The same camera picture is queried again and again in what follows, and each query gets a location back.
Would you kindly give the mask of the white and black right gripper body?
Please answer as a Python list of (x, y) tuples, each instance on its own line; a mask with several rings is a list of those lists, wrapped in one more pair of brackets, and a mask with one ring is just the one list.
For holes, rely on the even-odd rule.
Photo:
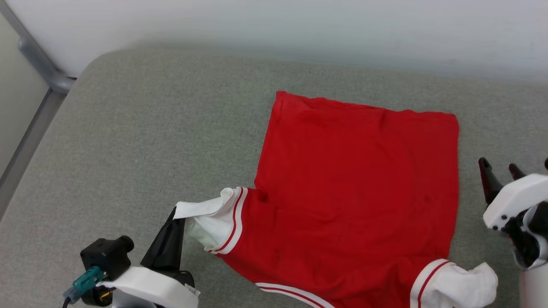
[(547, 263), (547, 176), (529, 174), (503, 186), (483, 213), (487, 228), (511, 241), (523, 269)]

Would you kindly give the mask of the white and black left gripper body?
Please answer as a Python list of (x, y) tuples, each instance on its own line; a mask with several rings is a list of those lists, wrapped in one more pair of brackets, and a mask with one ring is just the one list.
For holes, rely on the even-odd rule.
[(113, 308), (197, 308), (200, 291), (188, 271), (154, 271), (129, 267), (112, 282), (97, 287), (112, 291)]

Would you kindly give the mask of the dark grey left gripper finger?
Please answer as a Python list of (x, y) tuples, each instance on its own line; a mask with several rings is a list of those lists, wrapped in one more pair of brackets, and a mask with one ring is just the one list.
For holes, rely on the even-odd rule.
[(170, 268), (170, 237), (172, 235), (173, 214), (166, 219), (156, 238), (149, 246), (140, 264), (149, 269)]
[(170, 224), (167, 227), (167, 268), (179, 270), (182, 257), (185, 218), (176, 218), (176, 207), (170, 215)]

